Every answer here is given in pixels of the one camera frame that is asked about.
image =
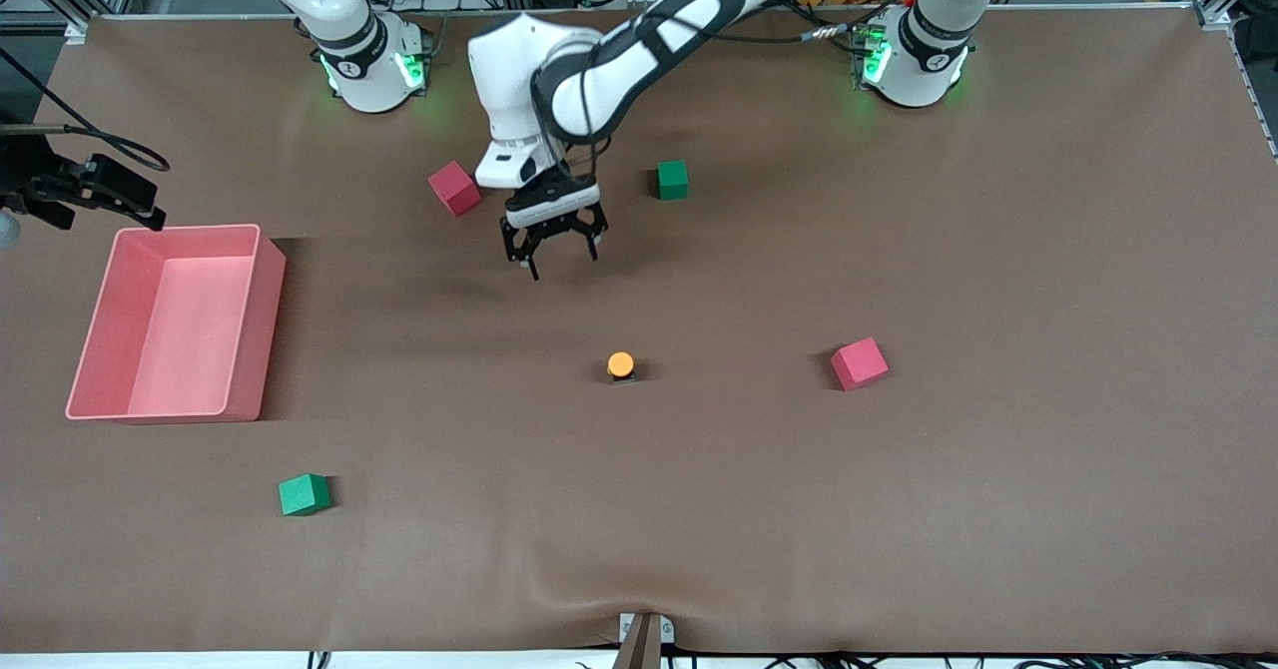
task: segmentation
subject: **pink bin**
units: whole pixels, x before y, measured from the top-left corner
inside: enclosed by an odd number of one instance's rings
[[[282,284],[257,225],[120,230],[66,418],[257,420]]]

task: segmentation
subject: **yellow button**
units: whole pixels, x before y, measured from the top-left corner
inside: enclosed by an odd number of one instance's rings
[[[629,377],[635,371],[635,358],[625,352],[617,352],[608,357],[608,374],[612,377]]]

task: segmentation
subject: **brown tabletop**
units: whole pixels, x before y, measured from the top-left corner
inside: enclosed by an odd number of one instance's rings
[[[555,647],[635,609],[711,651],[1278,649],[1278,169],[1223,33],[992,13],[921,111],[831,47],[712,43],[616,133],[599,262],[553,240],[534,284],[502,194],[455,220],[426,184],[486,147],[482,22],[382,116],[284,22],[63,51],[66,100],[173,160],[171,224],[258,223],[289,269],[263,421],[73,425],[123,223],[26,223],[0,649]],[[833,390],[868,335],[891,376]],[[282,518],[303,472],[339,505]]]

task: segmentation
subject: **pink plastic container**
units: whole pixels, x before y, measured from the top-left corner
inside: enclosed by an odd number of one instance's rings
[[[282,283],[257,225],[120,230],[66,418],[257,420]]]

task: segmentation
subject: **green cube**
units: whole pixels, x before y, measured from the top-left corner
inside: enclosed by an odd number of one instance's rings
[[[328,480],[320,475],[302,475],[280,482],[280,509],[285,517],[305,517],[330,507]]]
[[[657,165],[657,197],[662,200],[688,198],[688,165],[684,160],[671,160]]]

